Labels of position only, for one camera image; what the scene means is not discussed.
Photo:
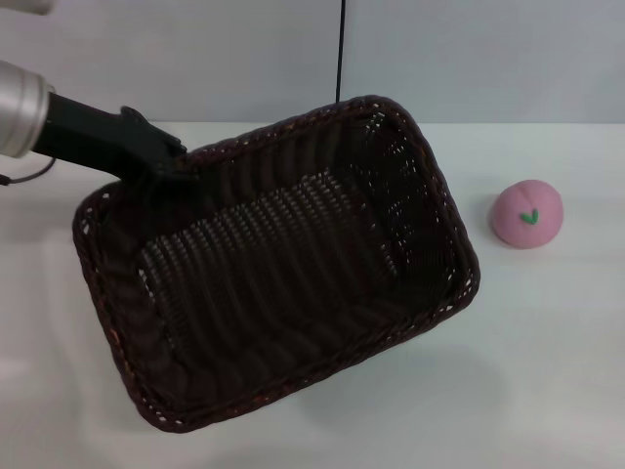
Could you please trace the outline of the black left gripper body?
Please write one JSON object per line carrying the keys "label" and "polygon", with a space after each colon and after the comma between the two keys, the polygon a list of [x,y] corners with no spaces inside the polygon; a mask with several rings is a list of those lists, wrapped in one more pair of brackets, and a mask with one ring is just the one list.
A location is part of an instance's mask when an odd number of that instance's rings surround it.
{"label": "black left gripper body", "polygon": [[32,151],[124,181],[137,181],[145,172],[169,172],[169,160],[143,160],[125,148],[123,137],[120,111],[105,112],[52,93]]}

